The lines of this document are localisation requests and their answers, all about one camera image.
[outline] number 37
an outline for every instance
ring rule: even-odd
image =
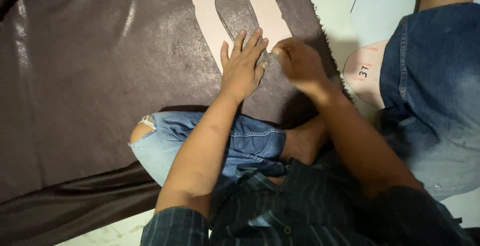
[[[363,66],[361,67],[361,69],[362,69],[362,70],[363,70],[363,69],[366,69],[366,70],[368,70],[368,68],[367,68],[367,67],[363,67]],[[366,73],[366,72],[363,72],[363,71],[359,72],[359,73],[358,73],[358,75],[359,75],[359,76],[361,76],[361,75],[365,75],[365,78],[367,77],[367,73]]]

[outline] dark striped shirt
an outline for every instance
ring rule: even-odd
[[[281,186],[259,170],[237,174],[210,238],[199,212],[171,207],[143,228],[141,245],[474,245],[443,205],[411,188],[391,188],[368,210],[345,191],[351,181],[341,169],[293,160]]]

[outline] blue jeans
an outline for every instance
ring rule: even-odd
[[[385,139],[435,199],[480,187],[480,4],[405,17],[380,92]]]
[[[408,16],[390,39],[380,73],[385,139],[437,200],[480,186],[480,5],[454,4]],[[203,113],[159,112],[156,128],[130,144],[163,185]],[[275,170],[285,132],[238,116],[213,199],[236,183],[237,167]]]
[[[197,125],[201,112],[158,112],[150,115],[156,128],[130,147],[148,174],[163,186],[175,155]],[[219,204],[237,182],[237,167],[254,167],[281,176],[286,166],[277,161],[285,146],[285,131],[249,118],[237,116],[228,139],[222,173],[213,190],[212,203]]]

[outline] finger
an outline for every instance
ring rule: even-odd
[[[263,38],[261,43],[257,44],[249,53],[249,58],[253,59],[254,61],[257,61],[257,59],[260,57],[262,52],[267,48],[268,46],[268,38]]]
[[[220,49],[220,62],[222,66],[225,67],[229,62],[229,44],[226,41],[223,41],[222,48]]]
[[[292,69],[292,61],[287,52],[281,48],[272,49],[272,53],[277,56],[278,62],[282,65],[283,72],[288,77]]]
[[[295,37],[290,37],[277,42],[272,49],[294,50],[297,48],[297,46],[302,44],[302,40]]]
[[[285,49],[291,48],[293,46],[293,42],[294,42],[294,40],[293,40],[292,37],[286,38],[286,39],[283,39],[283,40],[277,42],[275,44],[275,46],[273,46],[272,49],[283,49],[283,50],[285,50]]]
[[[268,66],[268,62],[263,61],[257,64],[257,66],[255,67],[255,80],[257,84],[260,83],[260,79],[264,76],[265,69],[267,68],[267,66]]]
[[[240,30],[237,37],[235,38],[235,42],[233,43],[233,49],[232,54],[230,55],[230,59],[235,59],[240,55],[240,53],[242,52],[243,40],[245,39],[246,35],[247,32],[244,29]]]
[[[258,40],[262,36],[262,33],[264,31],[262,30],[261,27],[257,28],[257,30],[250,36],[250,39],[248,39],[247,44],[243,47],[243,50],[247,52],[247,54],[252,50],[255,45],[257,45]]]

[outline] tile floor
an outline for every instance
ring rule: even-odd
[[[412,12],[415,0],[312,0],[317,6],[332,49],[340,68],[359,47],[390,38],[402,16]],[[361,113],[369,116],[375,108],[357,101]],[[444,205],[454,217],[463,218],[463,227],[480,226],[480,188],[452,196]],[[58,246],[126,246],[140,244],[142,228],[153,210],[126,218],[87,234],[70,239]]]

